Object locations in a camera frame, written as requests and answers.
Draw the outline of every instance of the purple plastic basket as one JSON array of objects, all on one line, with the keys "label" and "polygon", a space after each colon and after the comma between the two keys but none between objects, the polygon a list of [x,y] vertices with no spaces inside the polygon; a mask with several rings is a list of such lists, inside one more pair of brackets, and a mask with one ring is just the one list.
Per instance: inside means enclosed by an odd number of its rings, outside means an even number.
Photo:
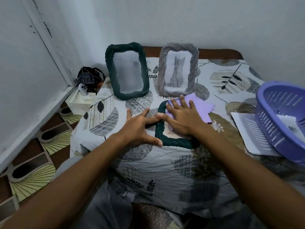
[{"label": "purple plastic basket", "polygon": [[305,134],[305,89],[284,82],[266,82],[257,94],[255,118],[269,143],[284,157],[305,166],[305,143],[276,115],[296,117]]}]

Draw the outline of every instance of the purple cloth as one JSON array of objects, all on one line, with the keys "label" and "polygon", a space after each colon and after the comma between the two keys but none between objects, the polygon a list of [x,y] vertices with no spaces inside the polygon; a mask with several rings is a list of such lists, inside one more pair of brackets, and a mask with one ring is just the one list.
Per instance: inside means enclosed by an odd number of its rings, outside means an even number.
[{"label": "purple cloth", "polygon": [[[189,94],[187,96],[184,97],[186,104],[189,106],[189,101],[192,100],[195,104],[195,107],[197,109],[197,112],[199,113],[201,119],[205,122],[205,123],[211,123],[211,118],[209,116],[209,113],[211,111],[213,111],[213,109],[215,108],[215,104],[210,104],[206,101],[203,101],[202,99],[200,99],[199,97],[196,96],[195,93]],[[176,99],[176,102],[181,106],[180,103],[180,99]],[[169,115],[171,118],[174,119],[174,116],[169,113],[167,110],[165,111],[165,113],[167,115]]]}]

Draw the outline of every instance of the left hand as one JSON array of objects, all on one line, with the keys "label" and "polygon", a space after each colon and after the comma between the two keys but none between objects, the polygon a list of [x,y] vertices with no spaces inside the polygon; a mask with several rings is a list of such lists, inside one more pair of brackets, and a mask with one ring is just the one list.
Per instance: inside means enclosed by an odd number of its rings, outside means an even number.
[{"label": "left hand", "polygon": [[156,123],[161,120],[161,117],[158,115],[145,117],[148,112],[149,108],[146,108],[141,114],[132,117],[130,109],[127,109],[126,123],[118,132],[127,145],[150,143],[159,147],[162,146],[162,141],[159,138],[148,135],[145,130],[145,125]]}]

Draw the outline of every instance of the leaf print bedsheet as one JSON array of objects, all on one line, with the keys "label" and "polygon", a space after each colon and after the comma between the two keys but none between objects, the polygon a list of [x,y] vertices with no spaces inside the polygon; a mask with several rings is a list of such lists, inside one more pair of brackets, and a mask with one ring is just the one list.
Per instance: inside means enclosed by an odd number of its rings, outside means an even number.
[{"label": "leaf print bedsheet", "polygon": [[[149,115],[154,115],[160,104],[169,100],[160,96],[156,88],[159,58],[147,58],[147,65],[150,89],[141,98],[121,101],[113,95],[111,85],[105,82],[93,106],[72,133],[70,156],[85,154],[118,132],[126,121],[126,108],[137,115],[150,107]],[[199,59],[198,68],[196,96],[216,105],[210,114],[211,127],[246,152],[230,112],[253,113],[255,93],[263,81],[244,60]],[[155,135],[155,130],[154,125],[146,129],[151,136]],[[305,185],[305,172],[286,159],[253,157],[281,177]],[[112,167],[122,182],[122,190],[134,192],[137,202],[158,205],[177,213],[196,211],[206,218],[238,212],[245,206],[222,172],[221,165],[202,145],[192,150],[149,144],[128,147]]]}]

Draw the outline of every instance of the hand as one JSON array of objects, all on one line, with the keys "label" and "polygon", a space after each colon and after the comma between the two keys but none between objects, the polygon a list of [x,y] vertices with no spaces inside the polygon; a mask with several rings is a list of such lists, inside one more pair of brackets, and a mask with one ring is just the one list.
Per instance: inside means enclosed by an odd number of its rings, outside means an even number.
[{"label": "hand", "polygon": [[171,100],[173,107],[169,103],[166,104],[166,109],[175,119],[164,113],[158,113],[157,115],[169,123],[176,132],[194,136],[197,130],[208,124],[202,121],[192,100],[189,102],[190,107],[186,104],[183,95],[180,96],[180,100],[181,106],[174,99]]},{"label": "hand", "polygon": [[146,108],[141,114],[132,117],[130,109],[127,109],[126,123],[118,132],[127,145],[150,143],[159,147],[162,146],[162,141],[159,138],[150,136],[145,131],[145,125],[156,123],[161,120],[161,117],[158,115],[145,117],[148,112],[149,108]]}]

